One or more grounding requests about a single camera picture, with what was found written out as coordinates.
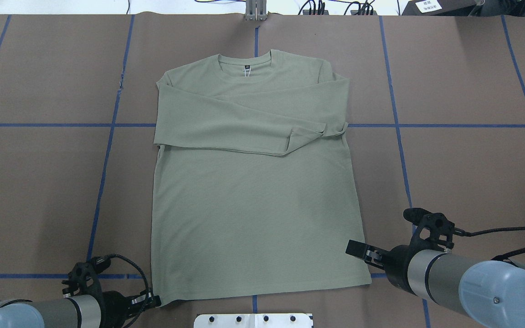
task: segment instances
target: neckline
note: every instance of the neckline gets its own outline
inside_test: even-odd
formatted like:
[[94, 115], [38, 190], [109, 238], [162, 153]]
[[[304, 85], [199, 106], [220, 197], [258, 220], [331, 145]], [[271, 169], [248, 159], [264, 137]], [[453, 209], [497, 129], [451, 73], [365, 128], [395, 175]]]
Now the neckline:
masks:
[[[224, 64], [232, 64], [232, 65], [257, 65], [262, 64], [265, 62], [271, 62], [271, 72], [267, 75], [261, 75], [261, 76], [252, 76], [252, 77], [235, 77], [232, 75], [229, 75], [225, 71], [222, 70], [220, 63]], [[266, 54], [254, 58], [231, 58], [223, 56], [222, 54], [217, 54], [212, 56], [212, 66], [214, 71], [216, 72], [216, 75], [220, 77], [220, 79], [230, 82], [237, 82], [237, 83], [256, 83], [256, 82], [262, 82], [266, 81], [268, 79], [271, 79], [275, 76], [275, 73], [277, 73], [277, 69], [279, 66], [279, 60], [277, 56], [277, 52], [275, 50], [269, 50]]]

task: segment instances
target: white floor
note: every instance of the white floor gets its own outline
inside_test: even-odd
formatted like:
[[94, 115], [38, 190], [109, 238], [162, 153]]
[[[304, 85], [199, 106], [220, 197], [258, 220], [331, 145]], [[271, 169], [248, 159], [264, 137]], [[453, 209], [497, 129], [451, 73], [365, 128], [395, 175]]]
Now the white floor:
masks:
[[[128, 0], [0, 0], [0, 14], [125, 14]], [[131, 13], [243, 13], [244, 2], [221, 0], [199, 3], [193, 0], [130, 0]], [[399, 0], [400, 10], [408, 0]], [[305, 0], [267, 0], [269, 12], [297, 15]], [[396, 0], [375, 0], [372, 4], [378, 15], [397, 15]], [[327, 0], [325, 9], [330, 15], [343, 15], [347, 4]]]

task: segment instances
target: fabric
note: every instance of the fabric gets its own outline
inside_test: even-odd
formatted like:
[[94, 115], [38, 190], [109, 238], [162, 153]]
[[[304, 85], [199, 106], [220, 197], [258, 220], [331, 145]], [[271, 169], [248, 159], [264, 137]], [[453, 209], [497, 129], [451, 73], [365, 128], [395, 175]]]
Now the fabric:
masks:
[[160, 81], [151, 237], [167, 304], [369, 284], [345, 139], [349, 80], [271, 50]]

